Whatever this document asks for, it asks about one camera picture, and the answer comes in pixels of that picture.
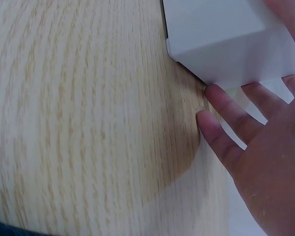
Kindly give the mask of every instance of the white cardboard box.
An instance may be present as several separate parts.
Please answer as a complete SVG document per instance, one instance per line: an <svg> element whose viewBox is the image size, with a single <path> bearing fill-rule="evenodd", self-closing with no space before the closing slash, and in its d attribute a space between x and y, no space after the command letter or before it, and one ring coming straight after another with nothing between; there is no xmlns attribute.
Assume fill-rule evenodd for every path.
<svg viewBox="0 0 295 236"><path fill-rule="evenodd" d="M295 74L295 43L262 0L163 0L169 55L233 88Z"/></svg>

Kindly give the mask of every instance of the hand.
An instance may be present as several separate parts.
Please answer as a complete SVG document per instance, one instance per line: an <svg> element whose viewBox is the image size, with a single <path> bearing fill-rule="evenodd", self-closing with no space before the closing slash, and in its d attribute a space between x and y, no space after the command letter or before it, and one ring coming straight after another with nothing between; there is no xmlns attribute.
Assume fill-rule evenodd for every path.
<svg viewBox="0 0 295 236"><path fill-rule="evenodd" d="M295 40L295 0L265 0ZM295 97L295 75L283 78ZM295 98L291 104L259 83L242 87L267 118L262 125L218 86L205 95L247 144L242 150L209 111L196 115L204 138L234 179L255 220L268 235L295 236Z"/></svg>

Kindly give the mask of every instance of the wood grain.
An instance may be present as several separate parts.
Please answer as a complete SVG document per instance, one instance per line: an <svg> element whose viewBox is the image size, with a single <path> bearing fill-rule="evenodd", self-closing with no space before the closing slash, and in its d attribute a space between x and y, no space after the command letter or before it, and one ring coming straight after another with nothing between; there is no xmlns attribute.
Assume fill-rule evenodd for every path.
<svg viewBox="0 0 295 236"><path fill-rule="evenodd" d="M0 221L57 235L227 234L203 86L159 0L0 0Z"/></svg>

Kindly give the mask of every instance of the dark fabric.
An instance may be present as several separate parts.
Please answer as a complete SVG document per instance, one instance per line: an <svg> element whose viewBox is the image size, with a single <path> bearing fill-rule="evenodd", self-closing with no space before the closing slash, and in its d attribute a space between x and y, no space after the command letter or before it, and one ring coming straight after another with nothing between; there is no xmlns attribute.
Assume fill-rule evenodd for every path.
<svg viewBox="0 0 295 236"><path fill-rule="evenodd" d="M0 223L0 236L47 236Z"/></svg>

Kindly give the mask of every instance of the wooden table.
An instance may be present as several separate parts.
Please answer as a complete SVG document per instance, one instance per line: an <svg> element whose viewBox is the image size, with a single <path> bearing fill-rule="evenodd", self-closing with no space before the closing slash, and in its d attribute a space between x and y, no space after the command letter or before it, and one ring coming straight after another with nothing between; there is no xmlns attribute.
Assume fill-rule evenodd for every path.
<svg viewBox="0 0 295 236"><path fill-rule="evenodd" d="M227 235L225 172L159 0L0 0L0 221L57 235Z"/></svg>

